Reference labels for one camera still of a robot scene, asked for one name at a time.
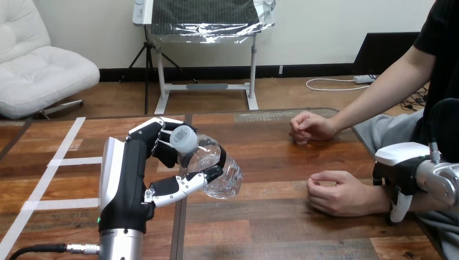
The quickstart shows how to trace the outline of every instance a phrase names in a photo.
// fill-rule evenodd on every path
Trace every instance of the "white armchair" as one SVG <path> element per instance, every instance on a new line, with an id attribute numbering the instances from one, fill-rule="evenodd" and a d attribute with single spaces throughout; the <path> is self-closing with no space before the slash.
<path id="1" fill-rule="evenodd" d="M 82 103 L 46 109 L 99 82 L 95 64 L 77 53 L 50 46 L 32 0 L 0 0 L 0 114 L 17 119 L 44 115 Z"/>

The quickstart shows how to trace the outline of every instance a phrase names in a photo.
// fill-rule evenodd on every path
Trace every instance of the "person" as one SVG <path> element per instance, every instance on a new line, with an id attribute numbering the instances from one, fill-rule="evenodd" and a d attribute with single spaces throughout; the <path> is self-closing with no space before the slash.
<path id="1" fill-rule="evenodd" d="M 411 115 L 380 115 L 430 81 L 425 108 Z M 459 98 L 459 1 L 437 0 L 413 46 L 392 64 L 362 95 L 330 119 L 302 112 L 290 122 L 289 135 L 304 145 L 310 140 L 331 139 L 355 126 L 374 154 L 401 142 L 427 144 L 425 118 L 442 99 Z M 335 186 L 321 186 L 334 181 Z M 389 212 L 391 192 L 386 186 L 362 184 L 349 172 L 324 171 L 307 181 L 309 204 L 333 216 L 354 217 Z M 428 194 L 413 196 L 410 211 L 438 230 L 443 251 L 453 259 L 459 254 L 457 214 Z"/>

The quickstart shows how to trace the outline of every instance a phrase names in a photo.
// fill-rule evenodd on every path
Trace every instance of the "black t-shirt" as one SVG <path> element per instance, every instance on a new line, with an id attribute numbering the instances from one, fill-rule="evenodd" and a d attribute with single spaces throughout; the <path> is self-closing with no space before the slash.
<path id="1" fill-rule="evenodd" d="M 423 119 L 418 122 L 413 136 L 414 141 L 427 144 L 425 119 L 429 111 L 440 100 L 459 98 L 459 0 L 434 3 L 414 47 L 436 56 Z"/>

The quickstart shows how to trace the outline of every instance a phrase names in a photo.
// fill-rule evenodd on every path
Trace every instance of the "white wall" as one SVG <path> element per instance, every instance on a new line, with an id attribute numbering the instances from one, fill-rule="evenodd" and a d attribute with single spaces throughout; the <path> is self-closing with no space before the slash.
<path id="1" fill-rule="evenodd" d="M 127 68 L 142 47 L 143 28 L 132 24 L 134 0 L 34 2 L 52 45 L 75 51 L 99 68 Z M 257 64 L 352 63 L 366 33 L 419 31 L 433 2 L 278 0 L 276 26 L 257 37 Z M 169 43 L 163 50 L 183 67 L 248 66 L 250 44 Z M 144 65 L 145 54 L 135 66 Z"/>

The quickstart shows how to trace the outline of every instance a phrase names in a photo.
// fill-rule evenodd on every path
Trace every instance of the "tripod stand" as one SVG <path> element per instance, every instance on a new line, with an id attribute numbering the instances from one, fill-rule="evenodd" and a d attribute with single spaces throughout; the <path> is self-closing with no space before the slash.
<path id="1" fill-rule="evenodd" d="M 134 65 L 134 63 L 137 61 L 137 59 L 140 57 L 140 55 L 142 54 L 142 52 L 147 49 L 147 58 L 146 58 L 146 62 L 145 62 L 145 114 L 148 113 L 148 84 L 149 84 L 149 80 L 148 80 L 148 72 L 150 71 L 151 73 L 154 72 L 154 67 L 153 67 L 153 61 L 152 61 L 152 49 L 156 49 L 156 46 L 152 43 L 150 43 L 148 41 L 148 35 L 147 35 L 147 26 L 144 25 L 143 26 L 143 30 L 145 32 L 145 42 L 143 43 L 143 47 L 142 49 L 140 49 L 139 53 L 137 54 L 137 56 L 135 56 L 135 59 L 132 61 L 132 63 L 130 64 L 129 68 L 128 68 L 128 74 L 130 73 L 130 70 L 132 69 L 132 66 Z M 171 60 L 171 58 L 169 58 L 166 54 L 164 54 L 163 52 L 161 53 L 161 55 L 167 59 L 170 63 L 172 63 L 172 65 L 174 65 L 179 71 L 180 73 L 187 79 L 190 79 L 192 80 L 194 83 L 197 83 L 198 81 L 192 77 L 189 77 L 183 70 L 182 68 L 177 64 L 175 63 L 173 60 Z M 121 80 L 120 82 L 123 82 L 125 79 L 125 76 L 123 75 L 121 77 Z"/>

